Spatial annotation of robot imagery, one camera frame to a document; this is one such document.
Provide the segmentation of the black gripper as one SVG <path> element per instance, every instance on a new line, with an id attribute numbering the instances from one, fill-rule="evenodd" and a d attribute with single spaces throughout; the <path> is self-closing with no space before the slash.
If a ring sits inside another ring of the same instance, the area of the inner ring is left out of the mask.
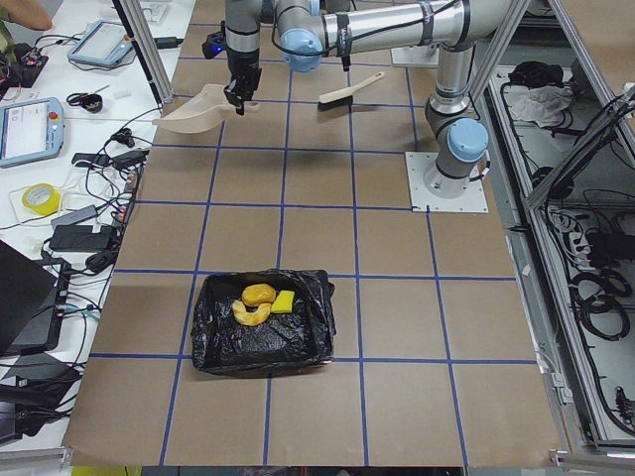
<path id="1" fill-rule="evenodd" d="M 201 50 L 207 60 L 226 52 L 230 80 L 223 92 L 227 101 L 236 107 L 236 113 L 244 115 L 245 103 L 252 100 L 260 81 L 262 69 L 259 65 L 259 51 L 237 52 L 229 47 L 221 32 L 209 34 L 202 43 Z"/>

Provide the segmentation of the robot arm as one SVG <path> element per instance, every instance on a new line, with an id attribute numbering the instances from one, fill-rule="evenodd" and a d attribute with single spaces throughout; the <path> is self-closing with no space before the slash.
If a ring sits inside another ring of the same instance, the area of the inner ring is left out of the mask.
<path id="1" fill-rule="evenodd" d="M 329 56 L 350 65 L 353 1 L 226 1 L 224 5 L 220 30 L 209 34 L 201 49 L 208 60 L 226 54 L 230 79 L 222 92 L 238 115 L 245 113 L 259 87 L 264 25 L 271 27 L 271 43 L 291 70 L 310 72 Z"/>
<path id="2" fill-rule="evenodd" d="M 437 82 L 426 117 L 439 153 L 424 174 L 426 188 L 444 198 L 461 196 L 488 141 L 474 147 L 458 139 L 470 103 L 471 58 L 477 40 L 493 32 L 508 7 L 506 1 L 417 1 L 385 8 L 323 14 L 317 1 L 277 1 L 274 25 L 280 48 L 290 63 L 398 47 L 439 47 Z"/>

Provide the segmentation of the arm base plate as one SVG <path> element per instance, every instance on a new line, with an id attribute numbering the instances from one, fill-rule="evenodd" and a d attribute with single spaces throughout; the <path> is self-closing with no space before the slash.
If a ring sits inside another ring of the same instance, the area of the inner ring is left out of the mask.
<path id="1" fill-rule="evenodd" d="M 475 165 L 467 178 L 447 178 L 436 164 L 437 153 L 406 152 L 411 209 L 414 212 L 487 213 L 480 170 Z"/>

